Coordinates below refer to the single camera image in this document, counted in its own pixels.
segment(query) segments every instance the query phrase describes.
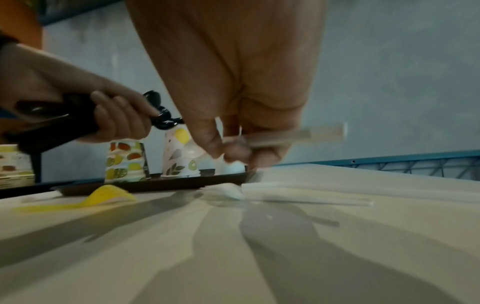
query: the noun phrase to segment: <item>orange surface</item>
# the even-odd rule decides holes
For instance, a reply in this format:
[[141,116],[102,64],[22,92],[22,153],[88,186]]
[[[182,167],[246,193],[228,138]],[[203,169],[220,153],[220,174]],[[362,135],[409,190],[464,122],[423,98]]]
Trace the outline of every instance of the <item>orange surface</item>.
[[42,26],[35,12],[19,0],[0,0],[0,28],[25,45],[42,48]]

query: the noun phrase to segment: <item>table surface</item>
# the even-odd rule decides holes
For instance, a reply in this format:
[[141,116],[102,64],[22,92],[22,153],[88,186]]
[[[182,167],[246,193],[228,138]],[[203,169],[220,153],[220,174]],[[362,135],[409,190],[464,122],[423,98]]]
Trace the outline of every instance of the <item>table surface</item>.
[[178,191],[22,214],[12,209],[84,198],[3,199],[0,303],[480,301],[478,182],[320,165],[259,174],[293,187],[262,193],[367,198],[373,206],[219,201]]

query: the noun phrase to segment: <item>cup with leaf print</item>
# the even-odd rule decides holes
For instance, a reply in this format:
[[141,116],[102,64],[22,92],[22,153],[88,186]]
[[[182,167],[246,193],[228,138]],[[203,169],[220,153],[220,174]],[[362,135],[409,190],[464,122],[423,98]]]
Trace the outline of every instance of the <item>cup with leaf print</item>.
[[143,143],[134,140],[111,142],[106,159],[105,183],[150,179]]
[[200,176],[197,162],[184,152],[190,140],[193,139],[186,125],[177,125],[165,132],[162,178]]

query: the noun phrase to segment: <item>wall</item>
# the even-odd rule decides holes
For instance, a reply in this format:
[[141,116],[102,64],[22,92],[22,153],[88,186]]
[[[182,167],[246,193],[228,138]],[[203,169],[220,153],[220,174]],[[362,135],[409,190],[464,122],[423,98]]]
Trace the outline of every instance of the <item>wall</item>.
[[[303,124],[346,121],[349,137],[294,147],[285,162],[480,149],[479,16],[478,0],[330,1]],[[122,3],[47,27],[44,47],[141,92],[156,89],[174,109]],[[153,130],[153,172],[162,146]],[[77,143],[50,151],[44,181],[101,177],[105,151]]]
[[19,0],[1,0],[0,28],[28,46],[42,48],[42,27],[33,10]]

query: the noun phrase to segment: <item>dark tray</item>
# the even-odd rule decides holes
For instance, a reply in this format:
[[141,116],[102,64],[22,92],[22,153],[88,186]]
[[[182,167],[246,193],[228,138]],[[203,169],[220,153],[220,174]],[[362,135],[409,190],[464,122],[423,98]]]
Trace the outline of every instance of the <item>dark tray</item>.
[[[228,174],[214,176],[214,170],[201,170],[199,177],[185,177],[173,179],[161,179],[159,175],[152,176],[151,180],[132,183],[113,183],[130,193],[139,192],[156,192],[156,191],[172,191],[199,189],[205,186],[217,185],[222,183],[232,183],[236,185],[244,184],[251,180],[255,175],[255,171],[248,171],[239,174]],[[53,190],[59,191],[64,196],[86,196],[105,185],[103,182],[65,185],[53,187]]]

